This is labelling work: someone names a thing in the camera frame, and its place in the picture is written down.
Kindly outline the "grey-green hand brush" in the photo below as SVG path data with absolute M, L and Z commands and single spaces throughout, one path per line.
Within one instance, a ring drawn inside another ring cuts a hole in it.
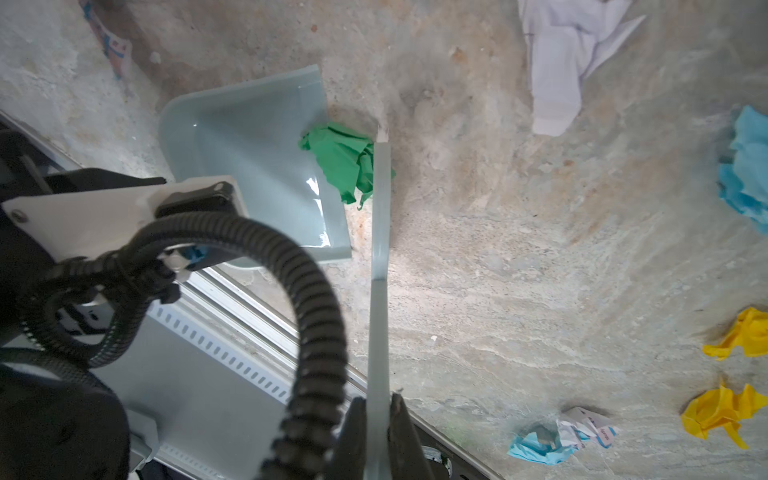
M 388 266 L 391 232 L 391 146 L 374 145 L 371 290 L 367 372 L 366 459 L 364 478 L 392 477 L 388 453 L 390 408 Z

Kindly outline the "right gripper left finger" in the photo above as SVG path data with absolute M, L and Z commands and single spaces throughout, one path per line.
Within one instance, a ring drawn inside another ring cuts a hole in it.
M 352 400 L 342 424 L 337 444 L 324 471 L 325 480 L 363 480 L 366 464 L 366 399 Z

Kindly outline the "green paper scrap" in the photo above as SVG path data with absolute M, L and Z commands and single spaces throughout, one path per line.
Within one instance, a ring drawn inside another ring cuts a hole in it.
M 310 128 L 299 140 L 310 152 L 326 181 L 337 189 L 345 205 L 361 210 L 374 193 L 374 141 L 366 134 L 336 122 Z

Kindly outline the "grey-green plastic dustpan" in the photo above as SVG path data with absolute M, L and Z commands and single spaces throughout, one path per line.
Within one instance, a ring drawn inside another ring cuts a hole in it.
M 318 262 L 348 260 L 338 190 L 299 142 L 326 123 L 318 66 L 181 95 L 163 109 L 159 144 L 177 181 L 234 178 L 248 217 L 277 229 Z

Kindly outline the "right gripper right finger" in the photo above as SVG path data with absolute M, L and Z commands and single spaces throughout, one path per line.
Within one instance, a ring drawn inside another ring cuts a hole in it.
M 394 480 L 433 480 L 421 441 L 400 394 L 393 393 L 389 410 L 388 457 Z

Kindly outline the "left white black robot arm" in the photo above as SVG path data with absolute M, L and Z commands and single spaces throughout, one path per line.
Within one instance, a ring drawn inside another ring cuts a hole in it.
M 154 410 L 99 377 L 119 365 L 193 273 L 244 257 L 282 286 L 298 323 L 295 379 L 258 479 L 320 479 L 337 446 L 347 342 L 310 255 L 243 216 L 234 181 L 183 186 L 103 169 L 61 171 L 1 130 L 1 475 L 126 479 L 157 444 Z

